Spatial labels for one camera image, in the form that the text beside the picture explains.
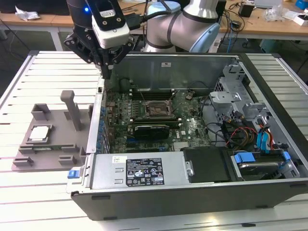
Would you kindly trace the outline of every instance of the connector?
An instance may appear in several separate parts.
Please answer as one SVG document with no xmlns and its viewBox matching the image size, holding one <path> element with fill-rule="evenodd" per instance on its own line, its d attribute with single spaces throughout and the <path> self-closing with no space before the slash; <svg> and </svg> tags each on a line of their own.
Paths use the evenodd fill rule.
<svg viewBox="0 0 308 231">
<path fill-rule="evenodd" d="M 234 20 L 231 21 L 231 27 L 233 29 L 239 29 L 241 27 L 241 25 L 242 25 L 242 23 L 239 22 L 239 21 L 234 21 Z"/>
<path fill-rule="evenodd" d="M 264 123 L 263 123 L 263 121 L 262 121 L 262 119 L 257 119 L 257 123 L 258 123 L 258 125 L 262 125 L 262 126 L 264 126 Z"/>
<path fill-rule="evenodd" d="M 240 113 L 239 111 L 235 111 L 234 116 L 240 120 L 244 119 L 244 115 Z"/>
<path fill-rule="evenodd" d="M 232 119 L 229 116 L 225 116 L 225 115 L 222 116 L 222 120 L 227 123 L 230 123 L 232 121 Z"/>
</svg>

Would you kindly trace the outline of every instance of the black device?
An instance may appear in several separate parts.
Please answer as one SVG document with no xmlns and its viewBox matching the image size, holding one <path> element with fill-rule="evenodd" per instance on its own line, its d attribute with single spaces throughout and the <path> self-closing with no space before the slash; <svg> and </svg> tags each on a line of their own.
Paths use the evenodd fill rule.
<svg viewBox="0 0 308 231">
<path fill-rule="evenodd" d="M 239 9 L 239 16 L 249 18 L 254 7 L 255 5 L 241 4 Z"/>
<path fill-rule="evenodd" d="M 218 0 L 218 2 L 217 2 L 216 13 L 218 14 L 218 17 L 217 17 L 217 22 L 218 23 L 219 23 L 219 21 L 220 21 L 220 19 L 222 17 L 223 11 L 226 8 L 226 3 L 227 3 L 226 0 Z"/>
<path fill-rule="evenodd" d="M 234 21 L 234 20 L 231 21 L 231 26 L 232 26 L 233 29 L 239 29 L 241 27 L 241 25 L 242 25 L 242 23 L 239 22 L 239 21 Z"/>
</svg>

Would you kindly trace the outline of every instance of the warning label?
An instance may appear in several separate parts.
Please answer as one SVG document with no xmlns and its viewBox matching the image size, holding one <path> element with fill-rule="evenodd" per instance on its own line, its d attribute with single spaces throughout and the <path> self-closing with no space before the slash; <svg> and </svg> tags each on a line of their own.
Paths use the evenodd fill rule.
<svg viewBox="0 0 308 231">
<path fill-rule="evenodd" d="M 126 185 L 162 185 L 164 173 L 161 158 L 126 160 Z"/>
</svg>

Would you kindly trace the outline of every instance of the desk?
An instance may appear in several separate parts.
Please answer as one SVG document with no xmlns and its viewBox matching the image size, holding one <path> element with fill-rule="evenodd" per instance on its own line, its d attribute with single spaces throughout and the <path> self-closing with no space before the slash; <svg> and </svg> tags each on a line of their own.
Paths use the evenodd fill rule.
<svg viewBox="0 0 308 231">
<path fill-rule="evenodd" d="M 126 8 L 135 5 L 134 2 L 119 2 L 120 7 Z M 125 11 L 124 14 L 139 13 L 143 14 L 144 4 L 133 7 L 134 11 Z M 53 14 L 39 14 L 40 19 L 21 20 L 13 13 L 0 13 L 0 18 L 11 30 L 25 31 L 46 31 L 49 32 L 57 51 L 63 51 L 62 42 L 60 41 L 59 32 L 73 32 L 73 20 L 71 16 L 59 16 Z M 7 27 L 0 22 L 0 30 L 7 30 Z M 133 34 L 141 34 L 142 30 L 134 30 Z"/>
<path fill-rule="evenodd" d="M 264 57 L 256 56 L 256 64 L 262 65 L 258 59 Z M 80 109 L 86 109 L 94 102 L 99 75 L 93 64 L 86 64 L 70 51 L 41 51 L 26 58 L 0 99 L 0 230 L 154 231 L 147 229 L 150 226 L 156 231 L 162 227 L 163 230 L 248 231 L 249 228 L 242 227 L 243 223 L 256 224 L 252 231 L 308 227 L 308 194 L 269 209 L 156 217 L 147 219 L 147 223 L 128 219 L 125 225 L 123 220 L 92 221 L 66 193 L 67 171 L 11 172 L 18 145 L 32 120 L 33 105 L 47 103 L 51 110 L 64 109 L 59 96 L 66 89 L 74 90 L 74 101 Z M 267 78 L 270 84 L 279 83 L 275 76 Z M 275 87 L 277 95 L 288 91 L 288 83 L 284 86 L 280 86 L 282 90 Z"/>
<path fill-rule="evenodd" d="M 226 9 L 235 2 L 240 0 L 227 0 Z M 121 8 L 133 6 L 136 3 L 131 2 L 119 2 Z M 285 8 L 292 11 L 302 12 L 295 6 L 295 0 L 283 2 Z M 128 13 L 140 13 L 143 14 L 144 4 L 133 7 L 136 11 L 125 12 Z M 238 7 L 233 9 L 234 12 L 238 12 Z M 299 26 L 290 20 L 284 22 L 266 22 L 263 19 L 263 9 L 255 9 L 252 12 L 251 17 L 245 18 L 245 28 L 238 34 L 239 38 L 247 39 L 281 39 L 281 40 L 308 40 L 308 26 Z M 28 30 L 28 31 L 47 31 L 50 32 L 53 43 L 57 51 L 62 51 L 62 43 L 59 38 L 59 32 L 72 32 L 73 21 L 71 16 L 58 16 L 58 15 L 40 15 L 38 20 L 32 20 L 25 22 L 19 19 L 14 14 L 0 13 L 0 18 L 10 26 L 12 30 Z M 0 29 L 6 29 L 4 25 L 0 24 Z M 221 28 L 219 30 L 218 39 L 222 38 L 227 30 L 227 24 L 225 17 L 222 18 Z M 140 29 L 132 31 L 133 34 L 141 34 Z"/>
<path fill-rule="evenodd" d="M 239 0 L 228 0 L 226 9 L 235 2 L 241 2 Z M 284 1 L 283 6 L 291 11 L 303 12 L 303 10 L 295 6 L 295 1 Z M 238 13 L 239 7 L 235 7 L 232 11 Z M 245 28 L 238 34 L 239 38 L 247 39 L 280 39 L 280 40 L 308 40 L 308 26 L 300 26 L 293 21 L 285 19 L 280 22 L 266 22 L 263 18 L 263 9 L 253 10 L 249 18 L 244 18 Z M 242 22 L 238 16 L 230 13 L 230 17 L 233 20 Z M 220 36 L 227 30 L 226 18 L 222 18 Z"/>
</svg>

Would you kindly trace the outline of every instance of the robotic arm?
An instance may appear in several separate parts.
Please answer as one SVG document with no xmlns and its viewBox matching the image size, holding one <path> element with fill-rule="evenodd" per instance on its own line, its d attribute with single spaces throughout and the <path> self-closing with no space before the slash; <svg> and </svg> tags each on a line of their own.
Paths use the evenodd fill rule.
<svg viewBox="0 0 308 231">
<path fill-rule="evenodd" d="M 181 13 L 183 17 L 178 17 L 179 14 L 175 15 L 174 13 L 178 13 L 180 9 L 171 10 L 169 7 L 170 2 L 166 4 L 164 0 L 160 0 L 158 10 L 154 7 L 154 11 L 150 15 L 131 13 L 126 16 L 123 15 L 117 0 L 67 0 L 74 28 L 73 33 L 64 41 L 64 45 L 85 62 L 89 64 L 93 62 L 99 66 L 102 70 L 103 78 L 109 79 L 113 65 L 121 62 L 134 46 L 130 31 L 140 28 L 142 23 L 150 19 L 153 20 L 151 20 L 152 23 L 148 24 L 147 34 L 151 41 L 148 40 L 147 42 L 151 46 L 164 47 L 159 44 L 162 42 L 162 44 L 168 44 L 167 47 L 177 45 L 186 50 L 196 52 L 195 50 L 187 49 L 187 47 L 191 47 L 196 37 L 204 37 L 204 32 L 209 30 L 209 25 L 212 25 L 215 21 L 207 19 L 209 13 L 195 16 L 194 13 L 189 13 L 189 10 L 197 11 L 198 13 L 200 13 L 200 10 L 212 12 L 213 10 L 215 11 L 217 1 L 191 0 L 191 3 L 185 7 L 185 9 L 188 9 L 188 13 L 185 13 L 186 16 Z M 187 30 L 183 28 L 183 22 L 185 22 L 187 28 L 193 29 L 193 31 L 189 31 L 191 34 L 187 35 Z M 209 31 L 211 36 L 206 39 L 208 42 L 210 41 L 210 44 L 212 44 L 218 33 L 217 28 L 217 33 L 213 33 L 213 31 L 213 29 Z M 201 46 L 204 47 L 204 39 L 201 42 Z"/>
</svg>

